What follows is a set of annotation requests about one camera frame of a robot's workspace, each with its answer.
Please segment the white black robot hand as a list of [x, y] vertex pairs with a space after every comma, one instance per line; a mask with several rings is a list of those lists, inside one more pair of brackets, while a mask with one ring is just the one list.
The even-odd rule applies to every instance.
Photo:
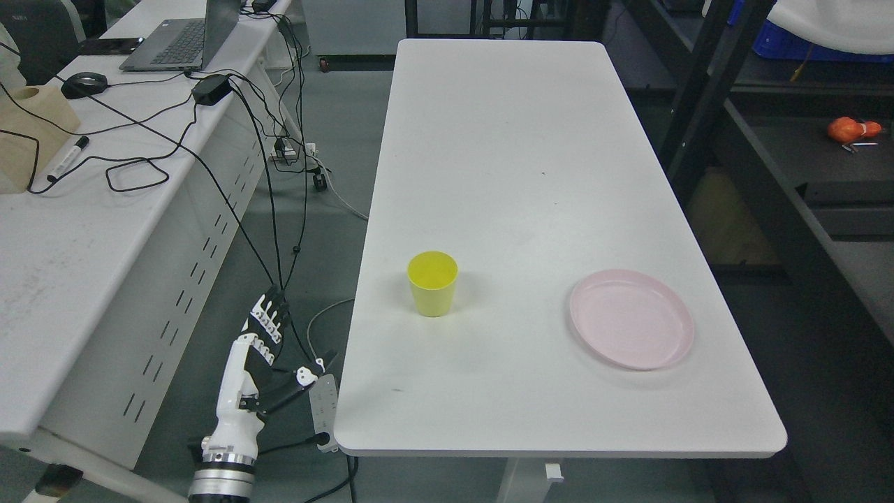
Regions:
[[288, 372], [277, 385], [274, 362], [291, 315], [284, 293], [272, 286], [254, 303], [240, 334], [233, 341], [223, 371], [214, 432], [201, 442], [202, 462], [230, 462], [252, 466], [258, 459], [258, 434], [269, 417], [300, 397], [325, 372], [333, 356], [329, 351], [313, 363]]

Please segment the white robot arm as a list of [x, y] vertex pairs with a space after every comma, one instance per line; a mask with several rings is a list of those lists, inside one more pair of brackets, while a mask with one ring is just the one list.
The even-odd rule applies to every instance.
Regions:
[[189, 502], [249, 502], [255, 481], [255, 458], [233, 453], [207, 454], [197, 464]]

